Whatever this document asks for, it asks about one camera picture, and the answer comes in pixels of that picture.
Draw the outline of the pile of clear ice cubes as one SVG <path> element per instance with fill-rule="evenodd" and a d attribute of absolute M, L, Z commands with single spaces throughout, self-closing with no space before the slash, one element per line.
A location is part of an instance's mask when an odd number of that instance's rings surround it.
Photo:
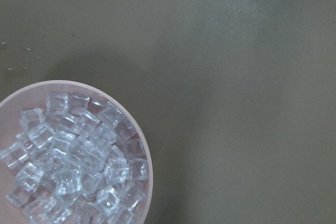
<path fill-rule="evenodd" d="M 6 200 L 29 223 L 137 223 L 148 161 L 131 120 L 112 102 L 50 92 L 19 114 L 1 161 L 15 172 Z"/>

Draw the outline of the brown table mat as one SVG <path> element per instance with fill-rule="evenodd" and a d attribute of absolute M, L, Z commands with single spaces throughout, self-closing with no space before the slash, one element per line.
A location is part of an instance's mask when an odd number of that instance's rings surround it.
<path fill-rule="evenodd" d="M 136 119 L 147 223 L 335 223 L 335 0 L 1 0 L 1 98 L 45 80 Z"/>

